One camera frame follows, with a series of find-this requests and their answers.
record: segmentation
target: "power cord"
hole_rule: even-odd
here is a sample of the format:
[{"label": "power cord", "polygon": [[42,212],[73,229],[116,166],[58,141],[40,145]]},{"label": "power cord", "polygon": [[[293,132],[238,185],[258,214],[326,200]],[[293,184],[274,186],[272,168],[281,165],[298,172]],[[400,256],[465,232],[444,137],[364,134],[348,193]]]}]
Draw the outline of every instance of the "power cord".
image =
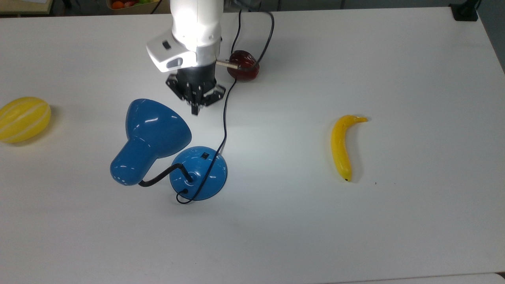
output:
[{"label": "power cord", "polygon": [[[246,9],[253,9],[253,7],[245,4],[244,2],[240,1],[240,0],[234,0],[234,2],[239,5],[239,6],[242,6],[243,8],[246,8]],[[265,47],[263,48],[263,51],[261,52],[261,55],[260,57],[258,58],[258,60],[250,67],[247,67],[247,68],[241,68],[240,66],[238,67],[238,69],[240,71],[252,71],[255,69],[256,65],[258,65],[261,61],[261,59],[263,58],[263,56],[265,55],[265,52],[267,51],[267,48],[268,48],[268,45],[270,44],[270,40],[272,39],[272,35],[274,33],[274,27],[275,27],[275,19],[274,19],[274,15],[262,8],[259,8],[259,11],[260,12],[263,12],[267,15],[270,16],[270,20],[272,21],[272,24],[270,26],[270,34],[268,35],[268,39],[267,39],[267,43],[265,44]],[[235,46],[235,43],[237,41],[237,38],[238,38],[238,34],[240,33],[240,17],[242,15],[242,10],[240,10],[240,12],[238,12],[238,31],[237,31],[237,36],[235,37],[235,41],[233,42],[233,46],[232,46],[232,52],[233,52],[233,47]]]},{"label": "power cord", "polygon": [[179,200],[179,196],[181,194],[186,194],[188,193],[188,190],[185,188],[183,190],[181,190],[180,192],[177,193],[176,195],[176,199],[177,199],[177,202],[179,202],[180,204],[188,204],[190,203],[191,201],[193,201],[197,196],[198,194],[200,193],[201,189],[204,187],[204,184],[205,182],[207,181],[207,178],[209,177],[209,174],[211,173],[211,170],[212,170],[212,167],[214,166],[214,163],[216,162],[216,158],[217,156],[219,155],[219,152],[221,151],[221,149],[223,148],[224,146],[224,143],[226,142],[226,138],[228,137],[228,130],[226,128],[226,109],[228,108],[228,99],[230,98],[230,92],[231,90],[233,89],[233,87],[235,87],[235,84],[237,83],[237,79],[235,79],[235,81],[233,81],[233,84],[231,85],[231,87],[229,88],[228,90],[228,94],[226,95],[226,99],[224,100],[224,108],[223,108],[223,129],[224,129],[224,137],[223,137],[223,141],[221,142],[221,144],[219,145],[216,153],[214,154],[214,157],[212,158],[212,161],[211,161],[211,164],[207,170],[207,172],[205,173],[205,176],[204,176],[204,179],[201,181],[200,183],[200,186],[198,187],[198,189],[196,190],[196,192],[194,193],[193,197],[191,199],[188,199],[187,201],[180,201]]},{"label": "power cord", "polygon": [[161,4],[161,1],[162,1],[162,0],[159,0],[159,1],[158,1],[158,4],[156,4],[156,7],[155,7],[155,8],[151,11],[151,13],[150,13],[151,15],[155,13],[156,9],[157,9],[157,8],[158,8],[158,6]]}]

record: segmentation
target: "banana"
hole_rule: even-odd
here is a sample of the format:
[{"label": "banana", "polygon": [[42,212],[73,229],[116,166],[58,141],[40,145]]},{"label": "banana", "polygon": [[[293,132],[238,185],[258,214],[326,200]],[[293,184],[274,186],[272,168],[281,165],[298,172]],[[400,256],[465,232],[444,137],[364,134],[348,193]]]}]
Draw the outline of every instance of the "banana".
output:
[{"label": "banana", "polygon": [[350,181],[352,177],[352,168],[350,165],[349,155],[345,149],[345,132],[347,129],[358,122],[367,122],[366,117],[357,117],[354,115],[342,116],[331,131],[331,153],[333,161],[337,167],[338,173],[346,180]]}]

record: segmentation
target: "gray floor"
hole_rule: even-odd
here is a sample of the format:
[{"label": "gray floor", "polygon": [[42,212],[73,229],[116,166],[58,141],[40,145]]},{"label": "gray floor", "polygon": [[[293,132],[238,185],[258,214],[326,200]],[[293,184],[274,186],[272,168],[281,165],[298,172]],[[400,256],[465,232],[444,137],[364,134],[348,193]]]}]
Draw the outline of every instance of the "gray floor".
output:
[{"label": "gray floor", "polygon": [[[70,0],[72,9],[65,9],[62,0],[54,0],[53,15],[85,16],[109,15],[111,10],[106,0]],[[168,0],[163,0],[168,9]],[[464,0],[346,0],[345,9],[407,8],[407,7],[447,7],[449,3],[462,3]],[[262,8],[275,11],[278,0],[263,0]],[[339,9],[341,0],[289,0],[282,1],[282,11],[330,10]],[[482,0],[479,15],[487,30],[489,39],[505,70],[505,0]]]}]

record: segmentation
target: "table surface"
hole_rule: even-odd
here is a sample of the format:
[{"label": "table surface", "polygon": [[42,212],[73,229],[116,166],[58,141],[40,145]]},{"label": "table surface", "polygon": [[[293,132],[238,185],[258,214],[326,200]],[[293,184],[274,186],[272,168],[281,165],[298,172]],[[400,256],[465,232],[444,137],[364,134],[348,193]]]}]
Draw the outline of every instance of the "table surface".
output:
[{"label": "table surface", "polygon": [[53,0],[47,0],[45,3],[26,2],[21,0],[0,0],[0,15],[12,14],[49,14]]},{"label": "table surface", "polygon": [[[216,148],[223,101],[195,117],[145,44],[170,15],[0,19],[0,105],[51,104],[43,135],[0,145],[1,283],[327,283],[505,270],[505,76],[484,27],[449,8],[275,13],[258,78],[228,105],[229,169],[179,205],[168,180],[121,186],[109,164],[131,101],[179,113]],[[222,20],[221,58],[237,14]],[[264,14],[238,49],[258,56]],[[217,80],[232,78],[218,67]],[[342,115],[367,116],[333,165]],[[174,156],[158,160],[155,176]]]}]

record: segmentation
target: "apple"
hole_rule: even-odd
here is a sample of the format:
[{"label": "apple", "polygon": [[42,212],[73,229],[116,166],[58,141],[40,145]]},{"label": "apple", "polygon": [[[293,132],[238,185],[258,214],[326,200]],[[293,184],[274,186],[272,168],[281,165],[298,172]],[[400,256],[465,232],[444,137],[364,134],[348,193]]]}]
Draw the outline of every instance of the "apple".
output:
[{"label": "apple", "polygon": [[[256,59],[247,51],[234,51],[230,56],[230,63],[238,64],[241,68],[250,68],[256,63]],[[229,67],[226,69],[237,81],[247,82],[256,78],[260,65],[256,64],[252,70],[237,70]]]}]

